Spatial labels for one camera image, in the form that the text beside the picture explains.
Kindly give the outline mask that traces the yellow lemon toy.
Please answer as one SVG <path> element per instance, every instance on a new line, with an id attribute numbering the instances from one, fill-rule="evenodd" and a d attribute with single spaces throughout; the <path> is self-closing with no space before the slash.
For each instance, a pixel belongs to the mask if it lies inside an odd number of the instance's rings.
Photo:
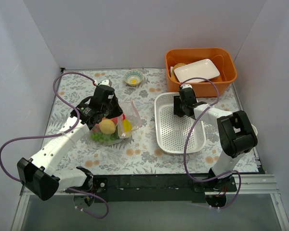
<path id="1" fill-rule="evenodd" d="M 110 119 L 104 119 L 99 123 L 99 129 L 103 134 L 111 135 L 116 131 L 116 124 Z"/>

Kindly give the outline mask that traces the green grapes toy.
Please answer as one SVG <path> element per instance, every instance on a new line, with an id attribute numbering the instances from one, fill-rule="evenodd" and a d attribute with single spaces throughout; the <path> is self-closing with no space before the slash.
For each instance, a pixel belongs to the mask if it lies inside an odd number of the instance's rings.
<path id="1" fill-rule="evenodd" d="M 100 143 L 109 143 L 119 139 L 116 133 L 103 134 L 102 132 L 94 132 L 90 135 L 91 139 Z"/>

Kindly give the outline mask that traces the clear zip top bag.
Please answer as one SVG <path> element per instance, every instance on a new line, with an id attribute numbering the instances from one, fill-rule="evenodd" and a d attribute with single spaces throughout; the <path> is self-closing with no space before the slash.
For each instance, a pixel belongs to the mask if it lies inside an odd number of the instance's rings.
<path id="1" fill-rule="evenodd" d="M 109 143 L 100 143 L 100 142 L 93 140 L 94 142 L 102 144 L 104 146 L 111 146 L 111 145 L 120 143 L 121 141 L 125 139 L 130 138 L 132 133 L 142 126 L 139 112 L 137 111 L 133 101 L 120 102 L 119 105 L 121 109 L 123 110 L 123 115 L 119 116 L 118 124 L 116 125 L 116 131 L 114 132 L 118 135 L 119 139 L 113 142 L 109 142 Z M 122 125 L 123 119 L 128 119 L 130 121 L 132 125 L 131 131 L 128 131 L 126 133 L 123 132 L 123 125 Z M 99 129 L 99 124 L 96 124 L 93 127 L 93 129 L 90 131 L 89 137 L 94 132 L 101 132 Z"/>

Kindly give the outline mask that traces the yellow starfruit toy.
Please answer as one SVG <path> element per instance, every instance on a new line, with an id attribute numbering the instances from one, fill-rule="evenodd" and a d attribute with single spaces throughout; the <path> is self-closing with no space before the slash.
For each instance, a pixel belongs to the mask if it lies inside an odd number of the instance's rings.
<path id="1" fill-rule="evenodd" d="M 123 119 L 122 125 L 123 125 L 123 132 L 124 133 L 132 130 L 132 125 L 128 119 Z"/>

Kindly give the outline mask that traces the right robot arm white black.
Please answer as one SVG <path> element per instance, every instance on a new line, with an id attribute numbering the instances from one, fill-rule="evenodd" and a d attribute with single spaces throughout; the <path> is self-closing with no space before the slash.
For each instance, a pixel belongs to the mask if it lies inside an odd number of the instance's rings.
<path id="1" fill-rule="evenodd" d="M 221 190 L 226 185 L 225 179 L 236 172 L 234 168 L 243 155 L 257 146 L 258 139 L 254 126 L 242 110 L 236 112 L 224 111 L 215 108 L 213 104 L 197 102 L 196 99 L 192 99 L 190 104 L 187 104 L 187 101 L 182 101 L 180 96 L 174 96 L 173 99 L 175 115 L 179 117 L 186 115 L 195 120 L 184 144 L 183 158 L 186 174 L 193 182 L 208 182 L 213 191 Z M 192 177 L 186 163 L 187 145 L 192 130 L 201 120 L 217 128 L 222 148 L 218 161 L 210 168 L 209 177 L 204 180 Z"/>

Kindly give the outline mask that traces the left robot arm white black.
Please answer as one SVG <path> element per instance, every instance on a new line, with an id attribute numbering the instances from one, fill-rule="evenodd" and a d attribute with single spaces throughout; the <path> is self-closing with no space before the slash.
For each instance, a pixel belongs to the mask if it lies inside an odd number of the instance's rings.
<path id="1" fill-rule="evenodd" d="M 59 130 L 58 136 L 50 140 L 28 160 L 21 158 L 17 170 L 21 183 L 41 200 L 50 199 L 58 190 L 73 188 L 89 192 L 93 186 L 93 174 L 84 167 L 58 171 L 57 165 L 70 149 L 87 135 L 103 118 L 114 118 L 123 111 L 116 96 L 99 102 L 90 96 L 82 100 Z"/>

